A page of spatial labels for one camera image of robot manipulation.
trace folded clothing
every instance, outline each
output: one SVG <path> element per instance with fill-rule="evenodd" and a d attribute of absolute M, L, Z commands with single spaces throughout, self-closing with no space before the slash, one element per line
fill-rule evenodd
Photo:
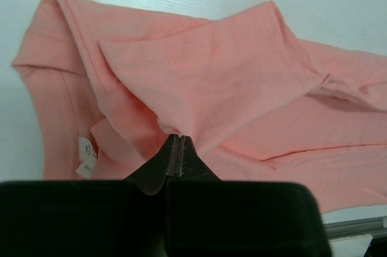
<path fill-rule="evenodd" d="M 224 180 L 306 185 L 323 213 L 387 204 L 387 57 L 296 38 L 274 2 L 219 21 L 42 0 L 14 67 L 46 179 L 122 179 L 168 134 Z"/>

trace black object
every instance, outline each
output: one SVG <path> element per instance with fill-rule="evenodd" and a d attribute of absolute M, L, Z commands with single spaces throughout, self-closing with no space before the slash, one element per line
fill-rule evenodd
<path fill-rule="evenodd" d="M 170 135 L 122 181 L 0 185 L 0 256 L 331 256 L 294 183 L 220 181 Z"/>
<path fill-rule="evenodd" d="M 387 256 L 387 237 L 374 238 L 368 247 L 364 257 L 385 257 Z"/>

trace clothing tag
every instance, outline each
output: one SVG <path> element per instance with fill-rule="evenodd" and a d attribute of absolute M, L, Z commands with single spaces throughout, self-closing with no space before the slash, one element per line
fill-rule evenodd
<path fill-rule="evenodd" d="M 89 180 L 93 175 L 93 171 L 97 163 L 97 154 L 90 140 L 88 140 L 87 138 L 79 137 L 78 144 L 79 161 L 81 162 L 81 164 L 76 172 L 81 177 L 84 177 Z"/>
<path fill-rule="evenodd" d="M 97 159 L 94 157 L 89 157 L 85 161 L 83 161 L 77 169 L 77 174 L 81 177 L 89 180 L 93 175 L 94 168 L 96 166 Z"/>
<path fill-rule="evenodd" d="M 78 138 L 78 151 L 79 151 L 79 161 L 83 162 L 89 157 L 94 157 L 97 159 L 96 151 L 94 150 L 90 140 L 85 137 Z"/>

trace pink shirt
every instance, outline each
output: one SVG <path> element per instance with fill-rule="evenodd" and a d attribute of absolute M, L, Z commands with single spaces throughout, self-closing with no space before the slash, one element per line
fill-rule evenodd
<path fill-rule="evenodd" d="M 306 185 L 322 213 L 387 204 L 387 57 L 296 38 L 274 2 L 219 21 L 42 0 L 13 65 L 44 138 L 46 179 L 121 179 L 167 134 L 224 180 Z"/>

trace seam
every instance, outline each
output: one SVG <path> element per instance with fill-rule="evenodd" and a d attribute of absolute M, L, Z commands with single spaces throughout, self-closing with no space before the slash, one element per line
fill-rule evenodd
<path fill-rule="evenodd" d="M 75 118 L 75 114 L 74 114 L 74 106 L 73 106 L 73 103 L 71 101 L 71 97 L 70 97 L 70 92 L 67 88 L 67 85 L 65 83 L 65 80 L 63 78 L 63 75 L 62 75 L 62 72 L 59 72 L 59 76 L 60 76 L 60 80 L 61 80 L 61 84 L 62 84 L 62 87 L 66 93 L 66 97 L 67 97 L 67 101 L 70 105 L 70 117 L 71 117 L 71 124 L 73 125 L 73 129 L 75 131 L 75 136 L 78 136 L 79 135 L 79 131 L 78 131 L 78 127 L 77 127 L 77 122 L 76 122 L 76 118 Z M 68 167 L 70 165 L 70 159 L 67 160 L 67 163 L 66 163 L 66 170 L 68 171 Z M 71 174 L 72 174 L 72 177 L 74 178 L 77 178 L 77 175 L 75 174 L 74 171 L 71 171 Z"/>
<path fill-rule="evenodd" d="M 326 148 L 316 148 L 316 149 L 306 149 L 306 150 L 300 150 L 300 151 L 292 151 L 288 153 L 284 153 L 281 155 L 276 155 L 270 158 L 266 158 L 264 160 L 258 160 L 260 162 L 266 162 L 270 160 L 274 160 L 276 158 L 285 157 L 293 154 L 298 153 L 304 153 L 304 152 L 314 152 L 314 151 L 326 151 L 326 150 L 333 150 L 333 149 L 341 149 L 341 148 L 358 148 L 358 147 L 365 147 L 365 146 L 387 146 L 387 143 L 380 143 L 380 144 L 360 144 L 360 145 L 344 145 L 344 146 L 335 146 L 335 147 L 326 147 Z"/>
<path fill-rule="evenodd" d="M 29 73 L 31 70 L 35 70 L 34 67 L 31 67 L 29 65 L 25 65 L 24 63 L 20 64 L 20 67 L 22 67 L 22 70 L 20 70 L 20 72 L 23 75 Z"/>
<path fill-rule="evenodd" d="M 87 48 L 87 45 L 86 45 L 86 43 L 85 43 L 85 40 L 84 40 L 84 38 L 83 38 L 83 36 L 82 36 L 82 32 L 80 31 L 80 27 L 79 27 L 79 25 L 78 25 L 78 22 L 75 20 L 76 17 L 75 17 L 75 15 L 74 15 L 73 9 L 70 8 L 70 4 L 69 4 L 69 2 L 68 2 L 67 0 L 64 0 L 64 1 L 65 1 L 66 5 L 67 5 L 67 7 L 68 7 L 68 11 L 70 12 L 70 14 L 71 14 L 71 16 L 72 16 L 73 23 L 75 24 L 75 26 L 76 26 L 76 28 L 77 28 L 77 33 L 78 33 L 78 35 L 79 35 L 79 39 L 80 39 L 80 41 L 82 42 L 83 48 L 84 48 L 85 51 L 86 51 L 86 55 L 87 55 L 88 62 L 90 63 L 91 68 L 93 69 L 93 74 L 94 74 L 95 77 L 97 78 L 97 80 L 98 80 L 98 82 L 99 82 L 99 84 L 100 84 L 100 86 L 101 86 L 101 88 L 102 88 L 102 90 L 103 90 L 103 93 L 106 94 L 106 89 L 105 89 L 105 87 L 103 86 L 102 81 L 101 81 L 100 77 L 99 77 L 98 74 L 97 74 L 96 68 L 95 68 L 94 63 L 93 63 L 93 61 L 92 61 L 92 59 L 91 59 L 90 51 L 89 51 L 89 49 Z M 83 14 L 82 14 L 82 12 L 81 12 L 81 10 L 80 10 L 80 8 L 79 8 L 79 6 L 78 6 L 78 4 L 75 2 L 74 5 L 76 5 L 79 14 L 80 14 L 82 17 L 84 17 Z M 85 24 L 84 32 L 87 33 L 87 34 L 85 34 L 85 35 L 88 35 L 88 37 L 90 37 L 90 35 L 89 35 L 90 32 L 88 31 L 88 27 L 87 27 L 86 24 Z"/>
<path fill-rule="evenodd" d="M 128 89 L 128 88 L 121 82 L 121 80 L 120 80 L 119 84 L 118 84 L 114 89 L 112 89 L 111 91 L 107 92 L 104 96 L 102 96 L 102 97 L 99 99 L 99 102 L 100 102 L 100 101 L 103 101 L 103 100 L 104 100 L 105 98 L 107 98 L 110 94 L 116 92 L 116 91 L 119 90 L 119 89 L 125 89 L 125 90 L 128 90 L 128 91 L 129 91 L 129 89 Z"/>
<path fill-rule="evenodd" d="M 227 43 L 226 41 L 219 41 L 219 42 L 215 42 L 214 44 L 212 45 L 208 45 L 208 46 L 213 46 L 215 44 L 222 44 L 220 47 L 216 48 L 213 50 L 212 54 L 216 54 L 216 53 L 219 53 L 219 52 L 222 52 L 224 51 L 225 48 L 227 47 L 231 47 L 231 46 L 239 46 L 241 41 L 249 41 L 251 37 L 253 37 L 254 35 L 256 35 L 255 32 L 253 33 L 247 33 L 247 34 L 241 34 L 243 35 L 244 37 L 242 39 L 237 39 L 235 36 L 232 36 L 232 38 L 234 39 L 233 42 L 229 42 Z M 187 57 L 193 53 L 195 53 L 195 56 L 191 59 L 184 59 L 184 60 L 181 60 L 177 63 L 173 63 L 173 64 L 169 64 L 167 65 L 169 68 L 173 68 L 173 67 L 177 67 L 177 66 L 180 66 L 181 64 L 184 64 L 184 63 L 187 63 L 188 61 L 190 60 L 196 60 L 198 59 L 200 56 L 202 56 L 205 52 L 200 52 L 202 51 L 203 48 L 197 48 L 196 50 L 192 50 L 190 53 L 184 53 L 183 55 L 181 55 L 181 57 Z M 176 58 L 180 57 L 180 55 L 175 55 L 173 57 L 168 57 L 167 58 L 167 61 L 168 62 L 172 62 L 174 61 Z"/>
<path fill-rule="evenodd" d="M 254 35 L 254 34 L 248 35 L 246 39 L 251 38 L 253 35 Z M 213 53 L 219 53 L 219 52 L 222 52 L 222 51 L 224 51 L 225 48 L 230 47 L 230 46 L 233 46 L 233 45 L 235 46 L 235 45 L 238 45 L 238 44 L 240 44 L 240 40 L 236 40 L 236 41 L 231 42 L 230 44 L 227 44 L 227 45 L 222 45 L 222 46 L 216 48 L 215 50 L 213 50 Z M 196 50 L 193 50 L 190 54 L 192 54 L 192 53 L 194 53 L 194 52 L 197 52 L 197 51 L 201 51 L 201 50 L 202 50 L 202 48 L 197 48 Z M 197 59 L 198 59 L 200 56 L 202 56 L 203 54 L 204 54 L 204 53 L 195 53 L 195 56 L 194 56 L 193 58 L 191 58 L 191 59 L 184 59 L 184 60 L 181 60 L 181 61 L 176 62 L 176 63 L 173 63 L 173 64 L 168 64 L 168 63 L 174 61 L 174 59 L 176 59 L 177 57 L 179 57 L 179 55 L 175 55 L 174 57 L 167 57 L 167 58 L 166 58 L 167 67 L 168 67 L 168 68 L 178 67 L 178 66 L 180 66 L 180 65 L 182 65 L 182 64 L 185 64 L 185 63 L 187 63 L 187 62 L 189 62 L 189 61 L 197 60 Z M 125 71 L 126 71 L 126 69 L 123 69 L 122 67 L 116 67 L 115 69 L 116 69 L 117 71 L 119 71 L 119 72 L 125 72 Z M 142 70 L 142 69 L 146 70 L 146 69 L 153 69 L 153 68 L 152 68 L 152 67 L 136 67 L 135 69 L 136 69 L 136 70 Z"/>
<path fill-rule="evenodd" d="M 46 26 L 39 26 L 39 27 L 35 27 L 34 26 L 34 23 L 32 23 L 28 29 L 27 29 L 27 33 L 29 32 L 32 32 L 34 33 L 34 31 L 37 30 L 37 31 L 41 31 L 43 34 L 46 34 L 46 35 L 51 35 L 53 37 L 56 37 L 58 35 L 60 35 L 60 33 L 57 32 L 57 30 L 53 30 L 52 28 L 50 27 L 46 27 Z"/>
<path fill-rule="evenodd" d="M 159 39 L 165 39 L 165 38 L 170 37 L 170 36 L 179 35 L 179 34 L 182 34 L 184 32 L 191 31 L 191 30 L 194 30 L 196 28 L 200 28 L 202 26 L 205 26 L 205 25 L 208 25 L 208 24 L 211 24 L 211 23 L 215 23 L 215 22 L 218 22 L 218 21 L 222 20 L 222 19 L 220 19 L 220 20 L 210 20 L 210 19 L 205 19 L 205 18 L 199 18 L 199 19 L 206 20 L 206 22 L 203 22 L 203 24 L 195 25 L 193 27 L 189 27 L 189 28 L 184 29 L 184 30 L 176 31 L 175 33 L 162 34 L 162 35 L 159 35 L 159 36 L 156 36 L 156 37 L 152 37 L 152 38 L 143 38 L 142 39 L 142 38 L 134 37 L 133 39 L 117 39 L 117 40 L 114 40 L 113 42 L 122 43 L 122 42 L 127 42 L 127 41 L 157 41 Z M 107 23 L 107 24 L 101 25 L 101 28 L 106 28 L 106 27 L 109 27 L 110 25 L 116 25 L 116 24 L 130 24 L 130 22 L 127 22 L 127 21 L 111 22 L 111 23 Z"/>
<path fill-rule="evenodd" d="M 269 18 L 269 20 L 267 19 L 267 17 L 265 16 L 263 19 L 262 19 L 263 21 L 271 21 L 270 20 L 270 18 Z M 209 22 L 209 23 L 213 23 L 213 24 L 216 24 L 216 23 L 218 23 L 219 24 L 219 21 L 212 21 L 212 22 Z M 244 29 L 242 29 L 242 30 L 238 30 L 238 36 L 235 36 L 235 35 L 232 35 L 231 34 L 231 38 L 234 40 L 234 44 L 235 43 L 238 43 L 238 42 L 240 42 L 240 41 L 243 41 L 244 39 L 249 39 L 249 38 L 251 38 L 252 36 L 254 36 L 254 35 L 257 35 L 258 37 L 259 37 L 259 33 L 258 32 L 260 32 L 260 33 L 265 33 L 267 30 L 270 30 L 270 29 L 272 29 L 272 30 L 274 30 L 273 28 L 268 28 L 268 26 L 272 26 L 272 24 L 269 24 L 269 25 L 266 25 L 266 24 L 262 24 L 262 22 L 260 21 L 260 22 L 257 22 L 256 23 L 257 25 L 259 25 L 259 27 L 260 27 L 260 29 L 259 30 L 257 30 L 257 29 L 255 29 L 254 28 L 254 24 L 250 24 L 249 25 L 249 27 L 246 27 L 246 28 L 244 28 Z M 224 43 L 226 43 L 228 40 L 218 40 L 218 41 L 216 41 L 216 42 L 212 42 L 211 44 L 209 44 L 209 45 L 207 45 L 206 47 L 212 47 L 212 46 L 214 46 L 214 45 L 217 45 L 217 44 L 224 44 Z M 220 46 L 218 49 L 220 49 L 220 48 L 222 48 L 222 47 L 228 47 L 228 46 L 230 46 L 230 45 L 232 45 L 232 44 L 226 44 L 226 45 L 222 45 L 222 46 Z M 202 50 L 203 48 L 195 48 L 195 49 L 193 49 L 193 50 L 189 50 L 189 51 L 187 51 L 187 52 L 185 52 L 182 56 L 188 56 L 188 55 L 190 55 L 190 54 L 192 54 L 192 53 L 195 53 L 195 52 L 197 52 L 197 51 L 199 51 L 199 50 Z M 180 55 L 175 55 L 174 57 L 170 57 L 169 58 L 169 60 L 173 60 L 173 59 L 175 59 L 176 57 L 179 57 Z"/>
<path fill-rule="evenodd" d="M 70 71 L 70 70 L 64 70 L 61 68 L 54 68 L 54 67 L 46 67 L 46 66 L 40 66 L 39 63 L 37 62 L 16 62 L 14 64 L 16 67 L 23 67 L 26 68 L 27 70 L 23 71 L 23 73 L 26 73 L 30 70 L 48 70 L 48 71 L 61 71 L 65 73 L 72 74 L 74 76 L 79 76 L 79 77 L 84 77 L 84 74 L 77 73 L 75 71 Z"/>
<path fill-rule="evenodd" d="M 245 159 L 247 159 L 247 160 L 250 160 L 250 161 L 252 161 L 252 162 L 262 162 L 262 161 L 260 161 L 259 159 L 257 159 L 257 158 L 254 158 L 254 157 L 252 157 L 252 156 L 249 156 L 249 155 L 247 155 L 247 154 L 243 154 L 243 153 L 240 153 L 240 152 L 236 152 L 235 150 L 233 150 L 233 149 L 231 149 L 231 148 L 229 148 L 229 147 L 227 147 L 227 146 L 224 146 L 224 144 L 220 144 L 219 146 L 217 146 L 218 148 L 220 148 L 220 149 L 222 149 L 224 152 L 226 152 L 226 153 L 232 153 L 232 154 L 236 154 L 236 155 L 240 155 L 241 157 L 243 157 L 243 158 L 245 158 Z M 274 167 L 274 166 L 272 166 L 272 165 L 270 165 L 270 164 L 268 164 L 268 163 L 266 163 L 266 165 L 268 166 L 268 167 L 270 167 L 270 168 L 272 168 L 274 171 L 276 170 L 276 168 Z"/>
<path fill-rule="evenodd" d="M 30 35 L 30 36 L 33 36 L 33 37 L 38 37 L 40 39 L 43 39 L 45 41 L 49 41 L 51 43 L 54 43 L 54 44 L 62 44 L 62 45 L 71 45 L 71 42 L 70 41 L 65 41 L 59 37 L 56 37 L 56 36 L 52 36 L 52 35 L 49 35 L 49 34 L 41 34 L 41 33 L 37 33 L 37 32 L 34 32 L 34 31 L 28 31 L 26 33 L 26 35 Z"/>
<path fill-rule="evenodd" d="M 239 34 L 239 35 L 240 35 L 240 36 L 246 36 L 244 39 L 250 39 L 253 35 L 255 35 L 255 33 L 256 33 L 256 32 L 248 33 L 248 30 L 246 29 L 246 30 L 240 31 L 240 34 Z M 225 48 L 225 47 L 229 47 L 229 46 L 231 46 L 231 45 L 237 45 L 237 44 L 241 41 L 240 39 L 237 39 L 237 37 L 234 36 L 234 35 L 231 36 L 231 38 L 234 40 L 233 42 L 228 43 L 227 40 L 224 40 L 224 41 L 216 41 L 216 42 L 212 42 L 212 43 L 209 44 L 209 45 L 206 45 L 205 48 L 209 48 L 209 47 L 212 47 L 212 46 L 214 46 L 214 45 L 220 44 L 221 46 L 218 47 L 218 48 L 216 48 L 216 49 L 214 50 L 214 52 L 217 52 L 217 51 L 219 51 L 219 50 L 222 50 L 222 49 Z M 198 51 L 201 51 L 201 50 L 203 50 L 203 49 L 204 49 L 204 48 L 195 48 L 195 49 L 193 49 L 193 50 L 188 50 L 187 52 L 185 52 L 185 53 L 183 53 L 183 54 L 175 54 L 174 56 L 169 57 L 169 58 L 168 58 L 168 61 L 173 61 L 173 60 L 175 60 L 175 59 L 178 58 L 178 57 L 187 57 L 187 56 L 190 56 L 190 55 L 193 54 L 193 53 L 196 54 Z M 201 56 L 202 54 L 203 54 L 203 52 L 200 53 L 200 54 L 196 54 L 195 57 L 194 57 L 193 59 L 195 59 L 195 58 Z"/>
<path fill-rule="evenodd" d="M 47 74 L 47 80 L 48 80 L 48 83 L 50 84 L 51 87 L 53 87 L 53 82 L 52 82 L 52 76 L 50 74 Z M 62 119 L 62 123 L 63 125 L 66 125 L 66 122 L 65 122 L 65 118 L 64 118 L 64 113 L 63 113 L 63 108 L 62 108 L 62 105 L 60 104 L 60 101 L 55 101 L 56 103 L 56 106 L 57 108 L 59 108 L 58 110 L 60 111 L 60 117 Z M 67 130 L 66 130 L 66 165 L 65 165 L 65 177 L 67 177 L 67 173 L 68 173 L 68 162 L 69 162 L 69 153 L 70 153 L 70 144 L 69 144 L 69 139 L 68 139 L 68 134 L 67 134 Z"/>

